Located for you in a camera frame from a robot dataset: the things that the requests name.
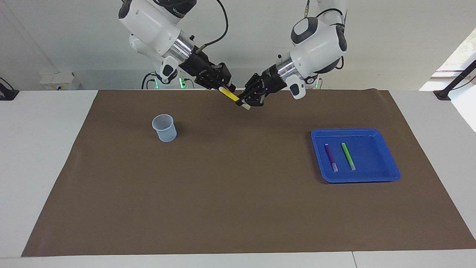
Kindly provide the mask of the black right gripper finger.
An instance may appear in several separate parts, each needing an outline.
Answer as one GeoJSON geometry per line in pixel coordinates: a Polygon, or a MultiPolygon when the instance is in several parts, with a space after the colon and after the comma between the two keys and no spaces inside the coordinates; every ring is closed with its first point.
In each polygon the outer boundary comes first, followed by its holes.
{"type": "Polygon", "coordinates": [[[219,64],[219,81],[224,85],[231,85],[232,75],[226,64],[219,64]]]}
{"type": "Polygon", "coordinates": [[[232,83],[232,81],[207,81],[207,88],[210,90],[219,90],[221,87],[225,88],[231,93],[236,91],[236,86],[232,83]]]}

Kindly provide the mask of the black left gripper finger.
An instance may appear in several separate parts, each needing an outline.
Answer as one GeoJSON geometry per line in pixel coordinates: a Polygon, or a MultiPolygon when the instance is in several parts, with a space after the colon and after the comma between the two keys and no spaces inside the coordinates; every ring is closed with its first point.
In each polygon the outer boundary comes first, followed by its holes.
{"type": "Polygon", "coordinates": [[[245,84],[245,93],[265,93],[265,82],[261,75],[252,75],[245,84]]]}
{"type": "Polygon", "coordinates": [[[236,105],[238,106],[245,106],[248,105],[250,107],[262,107],[264,105],[264,99],[266,95],[257,95],[257,94],[246,94],[246,95],[239,95],[238,100],[236,101],[236,105]]]}

